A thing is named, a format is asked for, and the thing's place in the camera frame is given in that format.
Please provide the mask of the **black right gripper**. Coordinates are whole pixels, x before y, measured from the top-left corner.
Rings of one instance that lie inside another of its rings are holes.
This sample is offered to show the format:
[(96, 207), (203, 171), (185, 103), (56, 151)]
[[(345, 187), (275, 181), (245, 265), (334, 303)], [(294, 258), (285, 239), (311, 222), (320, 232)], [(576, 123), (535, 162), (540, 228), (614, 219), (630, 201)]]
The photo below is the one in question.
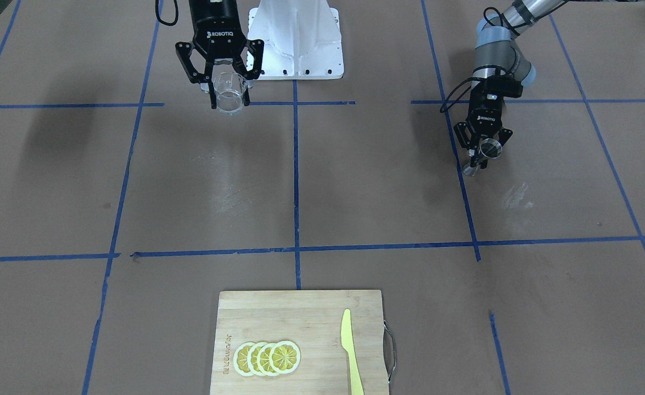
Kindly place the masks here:
[[(243, 105), (250, 105), (250, 82), (262, 73), (265, 42), (249, 40), (242, 32), (236, 1), (190, 1), (189, 9), (194, 28), (193, 42), (175, 43), (175, 52), (191, 83), (206, 85), (210, 107), (217, 108), (214, 87), (215, 60), (233, 60), (234, 71), (244, 79)], [(205, 60), (203, 71), (197, 70), (191, 60), (196, 50)], [(247, 66), (244, 53), (251, 58)]]

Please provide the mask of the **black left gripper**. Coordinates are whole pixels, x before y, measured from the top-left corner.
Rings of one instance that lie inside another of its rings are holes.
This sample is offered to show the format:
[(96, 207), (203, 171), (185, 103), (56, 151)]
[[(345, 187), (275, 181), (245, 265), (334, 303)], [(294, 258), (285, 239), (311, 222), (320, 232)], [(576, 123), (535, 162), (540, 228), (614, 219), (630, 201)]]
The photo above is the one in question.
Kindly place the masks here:
[(503, 97), (494, 93), (471, 93), (467, 123), (455, 123), (456, 140), (469, 155), (464, 167), (477, 168), (478, 140), (494, 138), (504, 147), (513, 135), (510, 128), (502, 127)]

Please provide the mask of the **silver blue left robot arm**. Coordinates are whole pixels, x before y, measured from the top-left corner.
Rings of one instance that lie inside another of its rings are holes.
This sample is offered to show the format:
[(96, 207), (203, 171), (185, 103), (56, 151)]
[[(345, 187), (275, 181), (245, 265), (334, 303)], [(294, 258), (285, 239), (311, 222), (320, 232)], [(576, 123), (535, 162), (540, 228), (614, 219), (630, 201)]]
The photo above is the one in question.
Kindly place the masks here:
[(453, 132), (468, 153), (461, 170), (466, 176), (487, 168), (498, 158), (513, 131), (503, 126), (506, 98), (520, 98), (536, 78), (536, 68), (526, 59), (517, 38), (538, 21), (563, 7), (566, 1), (513, 1), (505, 11), (484, 10), (476, 27), (475, 62), (470, 83), (468, 112)]

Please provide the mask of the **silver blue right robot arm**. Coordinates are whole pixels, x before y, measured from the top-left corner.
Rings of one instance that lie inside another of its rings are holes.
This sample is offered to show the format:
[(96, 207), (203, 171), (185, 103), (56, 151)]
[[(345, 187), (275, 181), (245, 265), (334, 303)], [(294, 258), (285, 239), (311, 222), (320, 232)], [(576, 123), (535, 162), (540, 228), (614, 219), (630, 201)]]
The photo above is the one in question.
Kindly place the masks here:
[(191, 83), (206, 83), (210, 107), (217, 107), (214, 67), (232, 65), (245, 82), (262, 73), (265, 43), (245, 37), (235, 1), (190, 1), (190, 42), (175, 43), (177, 57)]

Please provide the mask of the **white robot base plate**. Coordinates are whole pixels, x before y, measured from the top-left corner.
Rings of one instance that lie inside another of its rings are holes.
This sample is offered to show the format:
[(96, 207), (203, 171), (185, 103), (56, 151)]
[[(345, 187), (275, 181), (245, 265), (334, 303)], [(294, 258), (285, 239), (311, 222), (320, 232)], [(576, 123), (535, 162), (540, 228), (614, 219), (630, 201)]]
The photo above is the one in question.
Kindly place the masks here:
[(264, 43), (259, 80), (336, 80), (345, 66), (338, 10), (327, 1), (262, 1), (249, 40)]

